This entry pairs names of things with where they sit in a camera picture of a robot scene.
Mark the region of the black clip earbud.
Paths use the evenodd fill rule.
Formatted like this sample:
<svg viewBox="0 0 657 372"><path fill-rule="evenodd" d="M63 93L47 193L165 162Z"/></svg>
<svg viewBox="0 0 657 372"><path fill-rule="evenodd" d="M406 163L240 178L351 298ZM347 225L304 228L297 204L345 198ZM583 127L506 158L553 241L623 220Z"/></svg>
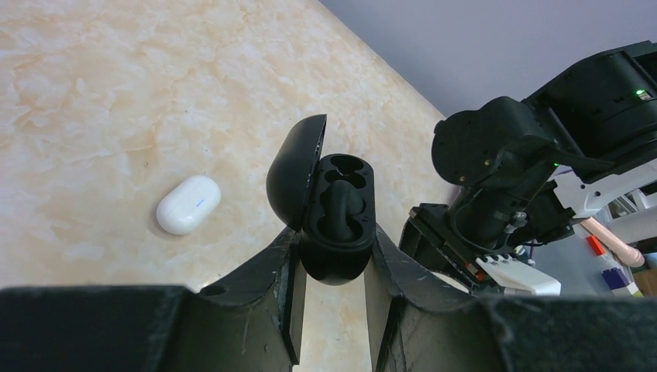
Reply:
<svg viewBox="0 0 657 372"><path fill-rule="evenodd" d="M347 243L358 239L359 233L350 226L350 219L363 209L363 200L348 181L333 182L322 194L325 209L321 231L330 240Z"/></svg>

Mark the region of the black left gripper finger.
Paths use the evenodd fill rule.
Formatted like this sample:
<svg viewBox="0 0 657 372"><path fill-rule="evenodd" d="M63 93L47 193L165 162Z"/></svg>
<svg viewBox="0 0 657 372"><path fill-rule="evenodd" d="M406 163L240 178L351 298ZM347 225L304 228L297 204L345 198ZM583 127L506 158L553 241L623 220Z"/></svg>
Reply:
<svg viewBox="0 0 657 372"><path fill-rule="evenodd" d="M3 371L290 371L305 277L284 229L216 282L5 288Z"/></svg>

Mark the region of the white oval charging case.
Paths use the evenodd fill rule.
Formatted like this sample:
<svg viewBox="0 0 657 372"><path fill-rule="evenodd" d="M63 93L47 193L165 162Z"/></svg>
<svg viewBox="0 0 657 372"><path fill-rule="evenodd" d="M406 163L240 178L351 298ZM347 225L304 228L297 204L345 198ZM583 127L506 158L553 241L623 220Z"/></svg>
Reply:
<svg viewBox="0 0 657 372"><path fill-rule="evenodd" d="M157 222L169 234L187 235L216 209L221 197L218 184L210 177L191 176L160 201L156 209Z"/></svg>

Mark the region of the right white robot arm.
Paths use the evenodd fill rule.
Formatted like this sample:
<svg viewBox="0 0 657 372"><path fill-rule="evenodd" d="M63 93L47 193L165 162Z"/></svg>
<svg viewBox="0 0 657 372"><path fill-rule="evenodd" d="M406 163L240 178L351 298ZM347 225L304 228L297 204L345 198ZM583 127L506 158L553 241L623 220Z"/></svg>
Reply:
<svg viewBox="0 0 657 372"><path fill-rule="evenodd" d="M512 294L535 276L514 249L568 236L599 183L656 158L656 45L597 53L522 101L499 97L435 127L432 162L461 191L384 232L365 272L375 371L654 371L656 301Z"/></svg>

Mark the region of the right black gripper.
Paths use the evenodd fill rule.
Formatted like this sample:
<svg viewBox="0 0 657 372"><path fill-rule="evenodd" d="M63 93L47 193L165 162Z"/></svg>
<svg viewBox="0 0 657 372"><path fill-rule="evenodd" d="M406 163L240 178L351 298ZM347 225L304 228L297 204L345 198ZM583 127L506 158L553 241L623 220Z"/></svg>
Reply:
<svg viewBox="0 0 657 372"><path fill-rule="evenodd" d="M656 369L654 298L474 297L432 273L469 293L504 293L475 260L506 253L530 265L517 247L571 236L574 212L556 186L546 182L533 199L471 187L451 205L422 203L409 212L400 250L377 229L364 272L373 370Z"/></svg>

